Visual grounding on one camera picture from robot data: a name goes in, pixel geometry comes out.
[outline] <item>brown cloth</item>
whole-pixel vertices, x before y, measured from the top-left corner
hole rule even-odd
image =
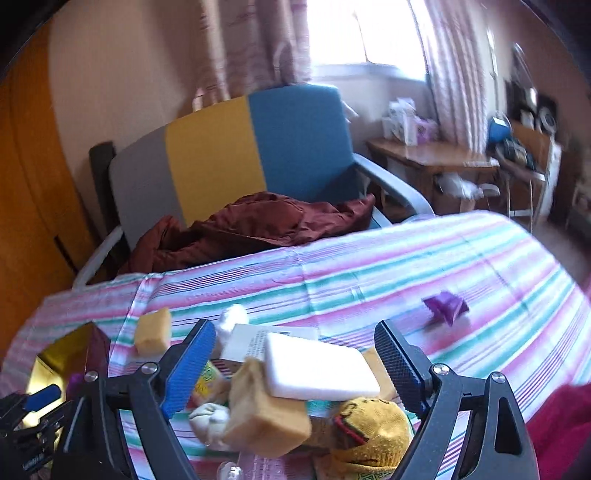
[[[169,215],[139,239],[119,273],[181,270],[366,230],[374,203],[371,194],[335,207],[259,192],[226,205],[186,230]]]

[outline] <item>sofa armrest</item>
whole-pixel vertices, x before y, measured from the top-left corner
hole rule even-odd
[[[358,172],[380,185],[413,215],[435,216],[427,199],[408,183],[357,153],[353,154],[353,160]]]
[[[99,248],[94,251],[88,259],[88,262],[86,262],[84,267],[78,272],[78,275],[74,279],[72,290],[79,290],[80,288],[86,287],[86,284],[90,279],[96,275],[96,272],[105,261],[105,258],[107,258],[107,255],[109,255],[109,252],[122,237],[123,228],[121,228],[121,225],[113,228],[113,231],[106,236],[103,242],[99,245]]]

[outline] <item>tablecloth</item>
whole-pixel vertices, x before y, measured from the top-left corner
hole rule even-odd
[[[450,290],[470,312],[453,327],[433,321],[422,299]],[[112,339],[109,375],[138,363],[133,335],[140,315],[169,307],[173,341],[196,319],[215,320],[233,303],[251,323],[312,326],[320,339],[365,349],[375,325],[393,319],[411,344],[458,374],[509,379],[525,419],[564,383],[591,377],[591,306],[544,247],[516,223],[489,212],[450,215],[325,239],[165,274],[125,275],[45,299],[14,339],[0,374],[0,395],[21,390],[37,352],[94,321]],[[311,405],[316,413],[327,406]],[[130,452],[152,478],[129,412],[122,412]],[[192,434],[188,411],[172,427],[203,480],[236,458],[211,452]],[[439,478],[451,476],[467,413],[457,419]],[[294,474],[311,472],[308,453],[288,458]]]

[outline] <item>striped curtain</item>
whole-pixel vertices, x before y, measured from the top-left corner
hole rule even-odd
[[[307,0],[197,0],[193,109],[310,80]]]
[[[482,59],[466,0],[408,0],[423,44],[443,138],[478,153],[486,148]]]

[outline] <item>floor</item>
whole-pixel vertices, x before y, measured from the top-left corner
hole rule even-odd
[[[591,246],[584,239],[550,222],[536,225],[534,236],[580,286],[586,286],[591,276]]]

